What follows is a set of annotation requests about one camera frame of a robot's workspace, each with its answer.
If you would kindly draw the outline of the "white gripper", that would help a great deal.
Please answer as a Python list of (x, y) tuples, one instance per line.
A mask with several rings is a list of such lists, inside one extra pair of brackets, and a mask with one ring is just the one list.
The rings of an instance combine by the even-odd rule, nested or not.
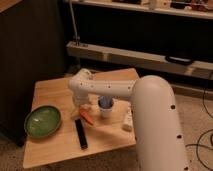
[(83, 95), (74, 94), (72, 96), (72, 101), (73, 101), (73, 105), (74, 105), (74, 109), (71, 112), (72, 117), (76, 117), (78, 115), (78, 110), (82, 105), (90, 103), (89, 96), (85, 95), (85, 94), (83, 94)]

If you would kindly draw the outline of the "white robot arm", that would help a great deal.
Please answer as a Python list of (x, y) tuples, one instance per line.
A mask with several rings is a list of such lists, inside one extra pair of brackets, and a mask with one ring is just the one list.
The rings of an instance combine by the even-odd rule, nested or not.
[(94, 80), (87, 69), (68, 83), (80, 106), (90, 94), (131, 103), (136, 151), (142, 171), (190, 171), (174, 91), (163, 78)]

